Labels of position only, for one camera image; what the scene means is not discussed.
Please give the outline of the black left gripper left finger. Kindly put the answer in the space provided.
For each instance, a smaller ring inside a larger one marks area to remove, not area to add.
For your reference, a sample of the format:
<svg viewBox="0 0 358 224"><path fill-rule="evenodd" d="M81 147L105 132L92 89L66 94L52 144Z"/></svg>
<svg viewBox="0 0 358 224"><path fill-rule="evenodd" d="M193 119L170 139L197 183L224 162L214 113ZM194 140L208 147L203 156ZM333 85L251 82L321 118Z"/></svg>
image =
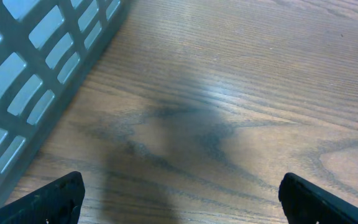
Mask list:
<svg viewBox="0 0 358 224"><path fill-rule="evenodd" d="M82 175L73 171L0 208L0 224L77 224L84 197Z"/></svg>

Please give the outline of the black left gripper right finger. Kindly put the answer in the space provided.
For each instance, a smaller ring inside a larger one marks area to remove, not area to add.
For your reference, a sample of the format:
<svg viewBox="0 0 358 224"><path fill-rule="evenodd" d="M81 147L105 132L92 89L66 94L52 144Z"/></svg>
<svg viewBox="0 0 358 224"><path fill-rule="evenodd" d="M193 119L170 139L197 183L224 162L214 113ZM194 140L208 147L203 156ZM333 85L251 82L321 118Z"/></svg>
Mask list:
<svg viewBox="0 0 358 224"><path fill-rule="evenodd" d="M358 224L358 207L292 172L284 175L278 199L289 224Z"/></svg>

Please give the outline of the grey plastic mesh basket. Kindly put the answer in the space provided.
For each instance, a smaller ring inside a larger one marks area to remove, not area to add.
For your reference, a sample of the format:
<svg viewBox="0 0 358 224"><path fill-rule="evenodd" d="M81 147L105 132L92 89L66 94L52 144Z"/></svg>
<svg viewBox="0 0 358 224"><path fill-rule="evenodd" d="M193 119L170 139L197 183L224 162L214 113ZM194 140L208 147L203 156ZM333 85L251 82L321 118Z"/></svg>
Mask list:
<svg viewBox="0 0 358 224"><path fill-rule="evenodd" d="M129 1L0 1L0 208L129 6Z"/></svg>

